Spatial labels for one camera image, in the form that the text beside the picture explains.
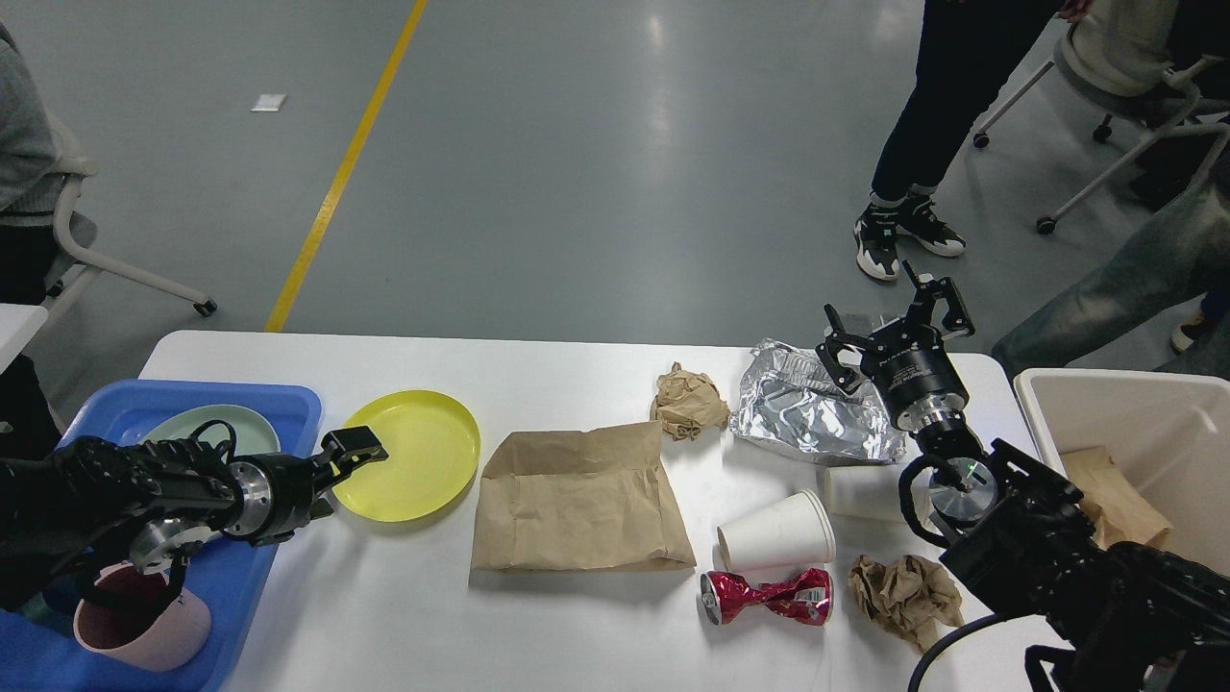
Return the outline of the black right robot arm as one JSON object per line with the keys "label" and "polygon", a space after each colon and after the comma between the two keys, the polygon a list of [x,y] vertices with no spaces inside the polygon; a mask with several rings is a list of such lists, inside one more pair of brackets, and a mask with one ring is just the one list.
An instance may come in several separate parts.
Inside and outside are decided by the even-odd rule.
{"label": "black right robot arm", "polygon": [[918,442],[897,478],[902,516],[990,608],[927,648],[909,690],[966,635],[1042,616],[1068,647],[1026,649],[1034,691],[1225,691],[1228,578],[1132,540],[1098,548],[1076,486],[1002,439],[980,442],[945,350],[974,332],[966,302],[948,277],[909,279],[907,312],[870,334],[849,333],[827,304],[830,329],[815,349],[838,388],[872,383],[889,424]]}

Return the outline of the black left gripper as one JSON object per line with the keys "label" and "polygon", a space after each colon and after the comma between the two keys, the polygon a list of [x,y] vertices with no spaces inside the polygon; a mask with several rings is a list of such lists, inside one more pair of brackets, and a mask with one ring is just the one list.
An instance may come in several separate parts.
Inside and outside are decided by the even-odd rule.
{"label": "black left gripper", "polygon": [[321,444],[322,451],[311,458],[264,454],[230,461],[228,470],[237,483],[240,506],[223,527],[225,537],[252,547],[292,540],[298,529],[332,515],[326,490],[364,465],[387,458],[370,428],[327,431]]}

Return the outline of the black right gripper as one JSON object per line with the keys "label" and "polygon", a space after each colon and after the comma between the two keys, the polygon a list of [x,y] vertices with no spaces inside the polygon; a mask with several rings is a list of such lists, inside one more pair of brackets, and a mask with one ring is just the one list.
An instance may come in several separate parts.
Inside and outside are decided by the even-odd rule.
{"label": "black right gripper", "polygon": [[[943,340],[975,334],[975,326],[956,284],[950,277],[936,279],[919,273],[910,261],[903,268],[915,288],[903,320],[907,324],[886,324],[872,334],[852,334],[833,306],[824,306],[829,333],[818,345],[818,359],[827,376],[844,395],[852,395],[863,381],[855,368],[840,363],[840,352],[863,354],[862,372],[875,385],[889,412],[893,425],[902,431],[927,427],[927,417],[940,411],[962,412],[970,395],[950,363]],[[934,327],[934,309],[943,304],[941,329]]]}

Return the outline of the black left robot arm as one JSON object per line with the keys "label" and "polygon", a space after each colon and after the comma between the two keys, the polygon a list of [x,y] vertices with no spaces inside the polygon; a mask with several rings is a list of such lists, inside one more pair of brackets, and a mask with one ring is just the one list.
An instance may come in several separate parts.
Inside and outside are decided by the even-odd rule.
{"label": "black left robot arm", "polygon": [[365,427],[328,431],[320,454],[239,456],[232,424],[122,447],[81,436],[41,461],[2,460],[2,608],[22,612],[64,578],[89,604],[154,619],[184,594],[215,537],[255,548],[332,515],[326,492],[387,458]]}

